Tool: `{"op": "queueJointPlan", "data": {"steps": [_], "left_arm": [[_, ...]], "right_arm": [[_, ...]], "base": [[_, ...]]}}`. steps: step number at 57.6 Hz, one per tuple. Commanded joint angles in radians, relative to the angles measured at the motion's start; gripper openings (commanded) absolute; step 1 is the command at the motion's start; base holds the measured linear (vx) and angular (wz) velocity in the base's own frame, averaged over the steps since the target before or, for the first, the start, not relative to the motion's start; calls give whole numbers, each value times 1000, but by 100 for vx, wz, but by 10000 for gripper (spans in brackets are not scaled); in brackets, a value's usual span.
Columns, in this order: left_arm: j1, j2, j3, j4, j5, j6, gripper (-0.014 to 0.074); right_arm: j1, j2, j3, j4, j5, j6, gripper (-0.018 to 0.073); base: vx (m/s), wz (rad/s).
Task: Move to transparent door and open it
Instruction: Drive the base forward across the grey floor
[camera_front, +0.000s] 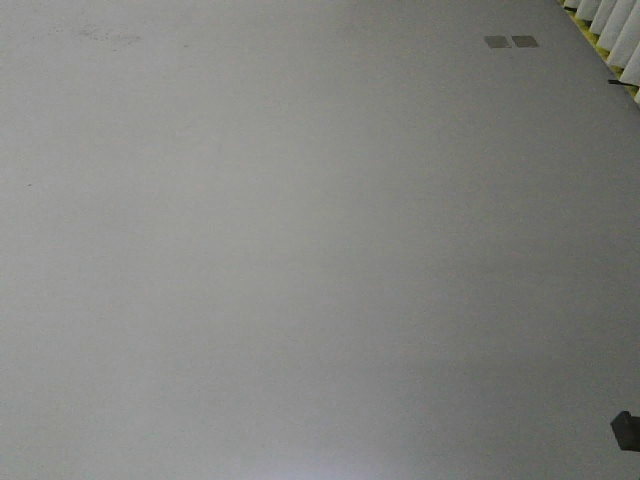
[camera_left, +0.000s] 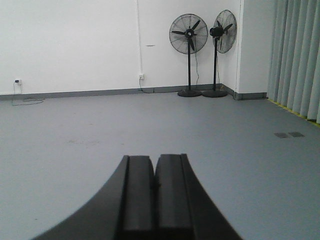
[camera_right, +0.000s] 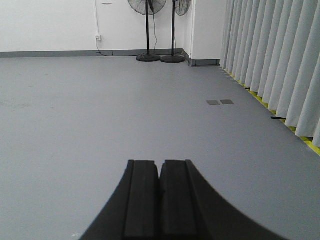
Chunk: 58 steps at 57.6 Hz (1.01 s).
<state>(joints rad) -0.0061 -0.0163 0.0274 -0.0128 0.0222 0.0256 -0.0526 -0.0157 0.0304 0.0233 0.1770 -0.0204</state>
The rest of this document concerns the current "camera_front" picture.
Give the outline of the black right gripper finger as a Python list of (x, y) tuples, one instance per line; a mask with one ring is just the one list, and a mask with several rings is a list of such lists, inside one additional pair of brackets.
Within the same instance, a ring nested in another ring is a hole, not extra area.
[(640, 451), (640, 417), (622, 411), (610, 422), (611, 429), (622, 451)]

